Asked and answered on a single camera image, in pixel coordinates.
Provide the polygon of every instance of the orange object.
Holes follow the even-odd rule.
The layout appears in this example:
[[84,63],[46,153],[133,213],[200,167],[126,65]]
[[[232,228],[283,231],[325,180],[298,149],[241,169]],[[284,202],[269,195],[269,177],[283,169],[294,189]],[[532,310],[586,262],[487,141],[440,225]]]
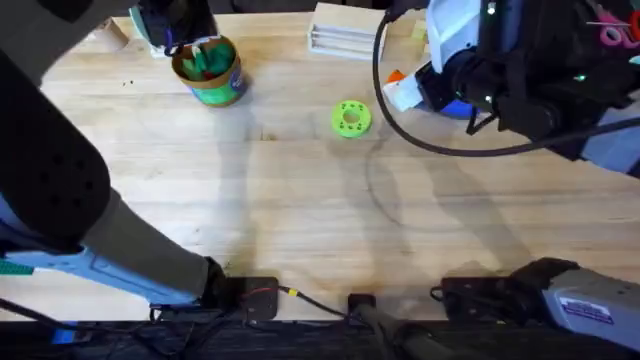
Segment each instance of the orange object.
[[387,78],[387,84],[388,83],[392,83],[392,82],[396,82],[396,81],[400,81],[400,80],[402,80],[402,79],[404,79],[406,77],[407,77],[407,75],[401,73],[400,70],[393,70],[391,75],[389,75],[389,77]]

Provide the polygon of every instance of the sticker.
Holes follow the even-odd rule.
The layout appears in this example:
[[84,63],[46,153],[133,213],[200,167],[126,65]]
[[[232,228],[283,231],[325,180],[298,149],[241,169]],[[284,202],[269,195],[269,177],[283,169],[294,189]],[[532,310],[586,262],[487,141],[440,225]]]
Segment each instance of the sticker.
[[237,95],[237,93],[228,84],[215,89],[191,88],[191,92],[193,92],[200,101],[208,105],[224,104]]
[[229,77],[229,85],[233,91],[242,93],[244,90],[244,78],[242,76],[242,65],[238,64],[238,67],[233,71]]
[[587,301],[564,297],[560,298],[560,305],[562,305],[562,309],[567,314],[576,315],[604,324],[613,325],[613,318],[611,317],[611,313],[609,312],[609,309],[604,306],[592,304]]

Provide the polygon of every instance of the wood grain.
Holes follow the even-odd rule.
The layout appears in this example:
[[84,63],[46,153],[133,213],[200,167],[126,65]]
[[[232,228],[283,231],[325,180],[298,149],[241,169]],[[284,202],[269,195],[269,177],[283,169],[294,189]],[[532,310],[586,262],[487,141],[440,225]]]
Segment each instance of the wood grain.
[[[113,186],[144,219],[232,274],[271,274],[331,306],[374,292],[383,309],[442,318],[429,287],[445,275],[510,272],[555,256],[640,282],[640,183],[548,151],[448,158],[384,126],[366,62],[310,54],[311,14],[218,16],[251,79],[228,109],[197,102],[131,43],[116,54],[88,39],[49,71],[43,91],[106,159]],[[389,29],[383,77],[410,72],[424,44],[411,16]],[[357,140],[330,128],[332,107],[368,104]],[[429,141],[493,148],[523,138],[420,111],[398,115]],[[1,296],[60,319],[142,319],[133,295],[66,274],[0,278]],[[3,319],[13,318],[0,314]],[[325,319],[294,298],[280,319]]]

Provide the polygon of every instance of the can label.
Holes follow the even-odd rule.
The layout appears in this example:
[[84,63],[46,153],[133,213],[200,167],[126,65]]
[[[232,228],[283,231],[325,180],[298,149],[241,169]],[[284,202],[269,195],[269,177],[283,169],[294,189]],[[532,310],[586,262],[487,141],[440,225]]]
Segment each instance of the can label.
[[191,92],[198,100],[207,105],[222,105],[240,96],[244,88],[245,81],[242,76],[242,66],[238,65],[226,84],[215,89],[191,88]]

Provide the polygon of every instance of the wire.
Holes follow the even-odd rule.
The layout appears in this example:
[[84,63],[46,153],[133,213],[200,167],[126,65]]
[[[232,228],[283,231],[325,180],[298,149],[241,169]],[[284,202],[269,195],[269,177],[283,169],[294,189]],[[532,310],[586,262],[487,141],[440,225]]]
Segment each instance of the wire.
[[[130,335],[131,338],[134,341],[136,341],[139,345],[141,345],[142,347],[147,349],[149,352],[161,358],[169,358],[171,356],[177,355],[180,352],[184,351],[184,348],[183,348],[173,353],[167,353],[160,350],[156,346],[150,344],[149,339],[138,334],[138,330],[140,330],[146,324],[136,325],[130,329],[114,329],[114,328],[104,328],[104,327],[90,326],[90,325],[70,325],[70,324],[65,324],[61,321],[55,320],[53,318],[50,318],[37,311],[25,308],[24,306],[18,305],[14,302],[11,302],[3,298],[0,298],[0,308],[15,314],[22,315],[29,319],[36,320],[42,323],[43,325],[53,329],[63,329],[63,330],[69,330],[69,331],[93,331],[93,332],[119,334],[119,335]],[[189,333],[189,336],[185,341],[185,346],[189,342],[190,336],[191,336],[191,333]]]
[[408,141],[414,146],[417,146],[421,149],[431,151],[441,155],[448,156],[459,156],[459,157],[495,157],[495,156],[507,156],[507,155],[515,155],[521,154],[533,150],[539,150],[542,148],[546,148],[549,146],[558,145],[561,143],[565,143],[568,141],[584,139],[596,135],[602,135],[611,133],[614,131],[619,131],[622,129],[627,129],[634,126],[640,126],[640,117],[634,117],[628,120],[619,121],[616,123],[601,125],[592,127],[590,129],[578,132],[572,132],[569,134],[564,134],[548,139],[538,140],[535,142],[531,142],[528,144],[522,145],[514,145],[505,148],[499,149],[490,149],[490,150],[467,150],[467,149],[451,149],[439,145],[430,144],[424,142],[418,138],[413,137],[411,134],[406,132],[398,123],[395,121],[387,105],[385,103],[384,97],[382,95],[382,89],[380,87],[380,73],[379,73],[379,54],[380,54],[380,42],[382,40],[382,33],[384,32],[385,26],[390,23],[389,13],[384,16],[380,24],[378,25],[378,29],[376,31],[376,37],[373,43],[373,87],[376,93],[376,100],[380,105],[380,110],[382,111],[382,115],[386,119],[389,126],[396,132],[400,137]]
[[325,312],[328,312],[329,314],[335,315],[335,316],[339,316],[343,319],[348,319],[351,318],[350,315],[347,315],[345,313],[343,313],[342,311],[338,311],[335,309],[332,309],[326,305],[323,305],[319,302],[317,302],[316,300],[310,298],[309,296],[305,295],[304,293],[302,293],[301,291],[298,291],[296,289],[292,289],[290,287],[286,287],[286,286],[278,286],[278,289],[282,292],[284,292],[285,294],[288,294],[289,296],[293,296],[293,297],[299,297],[300,299],[308,302],[309,304],[317,307],[320,310],[323,310]]

